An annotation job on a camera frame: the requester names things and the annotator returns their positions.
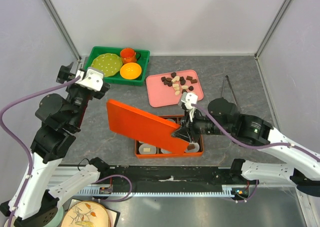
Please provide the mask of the orange box lid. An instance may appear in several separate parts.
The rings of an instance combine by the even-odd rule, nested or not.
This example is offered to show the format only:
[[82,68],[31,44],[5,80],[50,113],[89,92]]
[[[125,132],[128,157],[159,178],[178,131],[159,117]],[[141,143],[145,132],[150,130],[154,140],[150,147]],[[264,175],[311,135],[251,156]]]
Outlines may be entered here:
[[114,99],[106,102],[110,131],[146,144],[183,154],[189,141],[172,137],[180,125]]

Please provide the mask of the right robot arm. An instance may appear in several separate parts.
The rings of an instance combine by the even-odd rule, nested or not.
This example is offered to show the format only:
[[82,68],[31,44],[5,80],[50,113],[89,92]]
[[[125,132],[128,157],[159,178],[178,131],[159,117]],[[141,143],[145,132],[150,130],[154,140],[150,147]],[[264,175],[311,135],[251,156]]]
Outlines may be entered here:
[[240,113],[236,104],[223,97],[207,108],[197,104],[195,94],[179,101],[184,110],[180,127],[172,137],[188,142],[200,135],[224,135],[240,147],[258,150],[282,161],[281,164],[255,163],[244,159],[232,162],[229,178],[235,184],[244,180],[288,182],[309,196],[320,196],[320,155],[286,137],[264,119]]

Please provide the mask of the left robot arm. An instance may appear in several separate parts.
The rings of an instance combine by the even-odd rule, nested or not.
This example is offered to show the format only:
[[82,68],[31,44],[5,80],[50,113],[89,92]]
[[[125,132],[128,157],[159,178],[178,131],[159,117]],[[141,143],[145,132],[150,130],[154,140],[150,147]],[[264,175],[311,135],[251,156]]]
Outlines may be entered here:
[[56,81],[59,89],[66,89],[67,97],[57,94],[55,87],[39,92],[42,100],[35,116],[41,127],[31,146],[24,148],[27,169],[15,195],[0,205],[7,227],[43,227],[80,190],[110,178],[108,164],[96,157],[69,179],[48,186],[80,131],[88,102],[101,99],[110,89],[103,72],[92,67],[72,73],[70,66],[62,66]]

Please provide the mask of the metal tongs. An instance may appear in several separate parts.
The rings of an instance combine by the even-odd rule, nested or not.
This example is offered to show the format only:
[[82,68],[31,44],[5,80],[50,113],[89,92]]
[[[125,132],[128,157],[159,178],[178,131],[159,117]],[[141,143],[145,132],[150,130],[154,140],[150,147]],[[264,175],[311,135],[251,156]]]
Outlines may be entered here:
[[238,111],[241,112],[241,111],[242,111],[241,106],[240,106],[240,104],[239,104],[239,102],[238,102],[238,99],[237,99],[237,97],[236,97],[236,95],[235,95],[234,89],[233,89],[233,87],[232,87],[232,84],[231,84],[231,82],[230,82],[230,78],[229,78],[228,75],[225,75],[224,78],[223,78],[220,97],[221,97],[221,98],[224,97],[224,92],[225,92],[226,84],[228,85],[228,87],[229,87],[229,89],[230,89],[230,92],[231,92],[231,94],[232,94],[232,98],[233,98],[234,104],[236,105]]

